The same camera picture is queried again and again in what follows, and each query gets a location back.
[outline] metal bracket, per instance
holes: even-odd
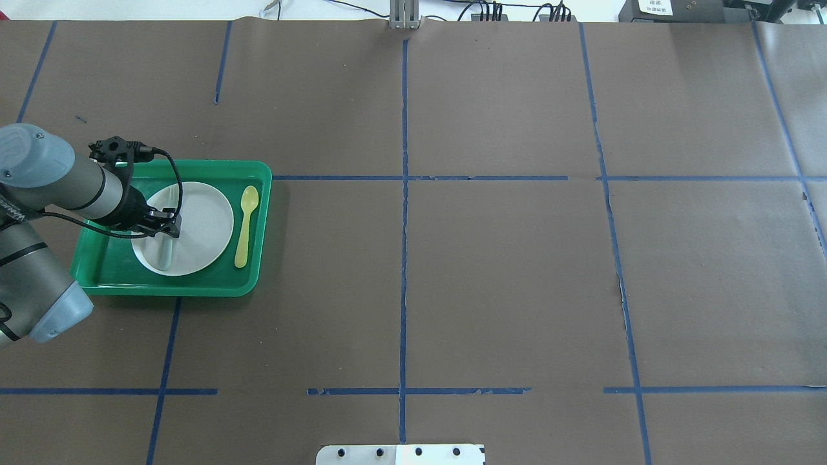
[[[485,465],[485,447],[478,444],[404,444],[325,446],[316,465]]]
[[[419,0],[390,0],[391,29],[419,29]]]

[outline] spoon handle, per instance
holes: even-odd
[[[236,248],[236,268],[243,268],[247,265],[247,250],[250,242],[250,214],[252,212],[244,212],[244,218],[241,221],[241,232],[238,236],[238,247]]]

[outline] wire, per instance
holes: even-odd
[[[474,3],[479,2],[480,0],[475,0],[473,2],[471,0],[443,0],[443,1],[444,2],[449,2],[449,3],[471,3],[471,4],[474,4]],[[523,7],[523,8],[539,8],[541,6],[541,5],[523,5],[521,3],[498,3],[498,4],[502,5],[504,7]]]
[[[184,200],[184,184],[181,182],[181,174],[178,172],[178,166],[175,164],[175,160],[172,159],[172,156],[169,153],[167,153],[166,151],[162,151],[161,149],[155,149],[155,151],[158,154],[166,157],[166,159],[170,161],[170,165],[172,165],[172,171],[175,173],[175,183],[178,184],[178,206],[175,207],[175,211],[172,213],[172,218],[170,218],[170,223],[173,223],[178,218],[178,213],[181,211],[181,203]],[[106,229],[96,228],[96,227],[92,226],[91,224],[84,223],[84,222],[82,222],[82,221],[80,221],[76,218],[72,218],[72,217],[70,217],[68,215],[64,215],[62,213],[44,211],[44,212],[40,212],[40,215],[44,216],[44,217],[59,218],[59,219],[68,221],[70,223],[77,224],[78,226],[81,226],[83,228],[87,228],[87,229],[90,229],[92,231],[95,231],[96,233],[103,234],[104,236],[116,237],[118,239],[142,239],[144,237],[155,236],[157,233],[160,233],[161,229],[162,229],[162,228],[156,228],[152,232],[144,232],[144,233],[141,233],[141,234],[118,234],[116,232],[107,231]]]
[[[115,232],[109,232],[106,229],[96,228],[96,227],[92,226],[91,224],[84,223],[84,222],[82,222],[78,219],[72,218],[72,217],[64,215],[62,213],[42,212],[41,215],[44,216],[44,217],[60,218],[62,220],[68,221],[70,223],[77,224],[78,226],[82,226],[84,228],[91,229],[92,231],[95,231],[96,233],[103,234],[104,236],[117,237],[118,239],[140,239],[142,237],[149,237],[150,236],[150,234],[148,232],[144,233],[144,234],[137,234],[136,236],[132,236],[131,234],[117,234]]]
[[[363,12],[368,12],[371,15],[375,15],[375,16],[378,16],[378,17],[383,17],[383,18],[389,18],[390,17],[390,15],[382,15],[382,14],[379,14],[379,13],[373,11],[373,10],[369,10],[365,7],[360,7],[359,5],[354,5],[354,4],[348,3],[348,2],[342,2],[341,0],[327,0],[327,1],[331,2],[331,3],[340,3],[341,5],[347,5],[348,7],[353,7],[357,10],[362,10]]]
[[[460,13],[460,17],[457,18],[457,21],[462,21],[462,16],[465,15],[465,12],[468,11],[468,8],[470,8],[471,5],[474,5],[474,4],[477,4],[477,2],[470,2],[466,5],[466,7],[462,8],[462,12]]]
[[[534,17],[531,19],[531,22],[535,22],[535,21],[537,20],[537,18],[538,18],[538,17],[540,17],[540,12],[541,12],[541,11],[543,10],[543,8],[545,8],[545,7],[549,7],[549,8],[551,8],[552,12],[551,12],[550,14],[551,14],[551,15],[554,15],[554,5],[552,5],[551,3],[545,3],[545,4],[543,4],[540,8],[538,8],[538,9],[537,9],[537,12],[536,12],[536,13],[534,13]]]
[[[477,3],[480,4],[480,21],[487,21],[487,18],[491,14],[491,12],[489,10],[488,2],[485,2],[484,0],[475,0],[474,2],[467,2],[467,3],[468,4],[466,5],[466,7],[462,8],[462,12],[460,13],[460,17],[457,18],[457,21],[462,21],[462,17],[465,16],[465,12],[468,11],[468,8],[476,5]],[[482,9],[483,4],[485,4],[485,15],[484,16],[483,16],[483,9]]]

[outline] green tray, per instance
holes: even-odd
[[[107,237],[84,229],[74,251],[71,272],[87,294],[238,297],[256,286],[273,182],[270,167],[260,161],[181,160],[176,161],[176,165],[182,181],[203,182],[227,196],[235,216],[227,248],[201,271],[186,276],[161,276],[141,265],[128,239]],[[132,185],[147,199],[174,182],[175,176],[167,160],[135,165]],[[239,270],[233,261],[241,230],[241,193],[248,185],[258,189],[260,201],[250,219],[249,261]]]

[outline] blue tape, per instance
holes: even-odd
[[[523,176],[523,175],[496,175],[496,176],[411,176],[411,180],[417,181],[568,181],[568,176]]]
[[[402,271],[399,297],[399,443],[405,443],[408,358],[408,41],[402,42]]]
[[[602,181],[747,181],[747,182],[783,182],[798,181],[795,176],[598,176]]]
[[[643,394],[711,394],[761,392],[819,392],[827,393],[827,386],[650,386],[642,387]],[[604,394],[634,394],[633,387],[605,387]]]
[[[218,395],[218,389],[167,389],[165,395]]]
[[[230,32],[232,21],[227,22],[227,31],[224,32],[224,49],[221,52],[221,64],[218,66],[218,81],[215,83],[215,99],[213,103],[218,105],[218,98],[221,97],[221,84],[224,80],[224,65],[227,63],[227,50],[230,47]]]
[[[37,67],[35,67],[35,73],[31,76],[31,82],[29,83],[29,89],[26,91],[26,97],[23,99],[23,104],[20,106],[20,112],[17,114],[17,122],[23,122],[23,117],[26,115],[26,108],[29,106],[29,99],[31,98],[31,93],[35,90],[35,83],[37,82],[37,78],[41,75],[41,69],[43,68],[43,62],[46,59],[46,53],[49,52],[49,46],[51,45],[52,37],[55,36],[55,29],[57,28],[57,21],[52,22],[52,26],[49,29],[49,35],[46,36],[46,43],[43,44],[43,51],[41,52],[41,58],[37,61]]]
[[[164,397],[166,396],[166,382],[170,378],[170,364],[172,363],[172,349],[175,346],[175,332],[178,330],[178,317],[181,313],[181,298],[175,299],[175,312],[172,314],[170,325],[170,339],[166,344],[166,357],[164,358],[164,370],[160,375],[160,388],[158,389],[158,403],[155,405],[155,419],[152,421],[152,434],[150,435],[150,448],[146,454],[146,465],[152,465],[155,460],[155,444],[158,442],[158,430],[160,429],[160,417],[164,412]]]
[[[273,181],[401,181],[402,176],[373,175],[275,175]]]
[[[801,182],[801,190],[804,192],[804,196],[806,196],[807,209],[810,210],[810,219],[813,222],[815,234],[816,236],[818,236],[819,239],[821,254],[825,257],[825,259],[827,259],[827,242],[825,241],[824,230],[821,229],[819,215],[815,212],[815,206],[813,206],[813,198],[810,195],[810,189],[807,188],[807,182],[805,181],[804,173],[801,171],[801,163],[798,161],[798,154],[796,153],[796,148],[792,144],[790,130],[786,125],[786,119],[784,118],[784,113],[782,113],[781,111],[781,105],[778,103],[778,96],[776,95],[775,86],[772,85],[770,71],[767,67],[767,60],[764,58],[764,49],[761,45],[761,37],[758,34],[758,25],[755,23],[755,21],[753,21],[752,26],[753,37],[755,38],[755,47],[758,49],[758,61],[761,63],[761,71],[764,74],[764,79],[767,81],[767,87],[770,91],[770,97],[772,97],[772,106],[776,109],[778,121],[781,123],[781,128],[784,133],[784,140],[786,141],[786,146],[790,151],[792,164],[795,166],[796,174],[798,175],[798,180]]]
[[[522,395],[530,387],[406,387],[405,395]],[[399,395],[395,387],[333,387],[308,389],[308,395]]]
[[[308,389],[308,395],[399,395],[399,388],[396,387],[333,387]]]
[[[409,395],[522,395],[530,387],[409,387]]]
[[[600,140],[600,133],[597,131],[597,103],[595,101],[595,90],[591,82],[591,68],[589,66],[589,51],[586,48],[586,30],[583,23],[577,24],[580,27],[580,43],[583,49],[583,65],[586,68],[586,85],[589,89],[589,103],[591,108],[591,121],[594,127],[595,144],[600,155],[600,175],[603,179],[603,195],[606,204],[606,214],[609,217],[609,232],[612,238],[612,251],[614,253],[614,268],[617,271],[620,285],[620,301],[623,305],[623,317],[626,325],[626,345],[629,349],[629,363],[632,367],[632,381],[635,389],[635,401],[638,406],[638,423],[640,426],[640,437],[643,441],[643,458],[647,465],[652,465],[652,454],[649,450],[649,434],[646,427],[646,413],[643,410],[643,394],[640,391],[640,375],[638,374],[638,357],[634,350],[634,337],[632,335],[632,320],[629,317],[629,303],[626,300],[626,282],[623,275],[623,266],[620,262],[620,247],[618,246],[617,231],[614,227],[614,214],[612,213],[611,194],[609,193],[609,181],[606,174],[606,164],[603,154],[603,142]]]

